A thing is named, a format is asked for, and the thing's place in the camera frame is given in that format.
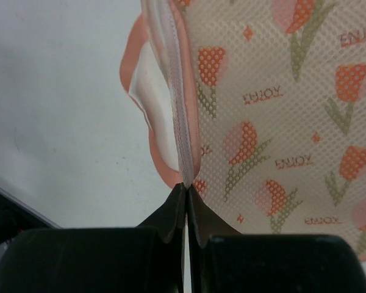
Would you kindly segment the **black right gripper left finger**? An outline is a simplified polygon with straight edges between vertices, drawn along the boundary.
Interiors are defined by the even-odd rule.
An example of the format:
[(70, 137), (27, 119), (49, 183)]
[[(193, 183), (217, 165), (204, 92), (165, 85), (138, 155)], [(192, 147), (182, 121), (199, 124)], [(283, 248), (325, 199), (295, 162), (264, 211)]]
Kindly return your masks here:
[(182, 292), (185, 194), (133, 228), (37, 229), (0, 261), (0, 292)]

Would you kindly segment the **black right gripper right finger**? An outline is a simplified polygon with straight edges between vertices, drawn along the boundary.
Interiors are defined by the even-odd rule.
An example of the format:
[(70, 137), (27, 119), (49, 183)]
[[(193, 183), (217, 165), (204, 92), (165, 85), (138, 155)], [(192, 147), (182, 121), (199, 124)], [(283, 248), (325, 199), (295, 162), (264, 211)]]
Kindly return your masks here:
[(187, 191), (192, 292), (366, 292), (351, 247), (327, 234), (241, 234)]

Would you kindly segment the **pink tulip-print laundry bag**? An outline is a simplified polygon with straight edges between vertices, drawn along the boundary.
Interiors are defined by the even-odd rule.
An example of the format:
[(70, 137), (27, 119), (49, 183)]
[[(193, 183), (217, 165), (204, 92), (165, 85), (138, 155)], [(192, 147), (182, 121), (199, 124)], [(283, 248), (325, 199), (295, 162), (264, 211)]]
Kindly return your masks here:
[(176, 121), (162, 179), (243, 234), (334, 234), (366, 261), (366, 1), (141, 7)]

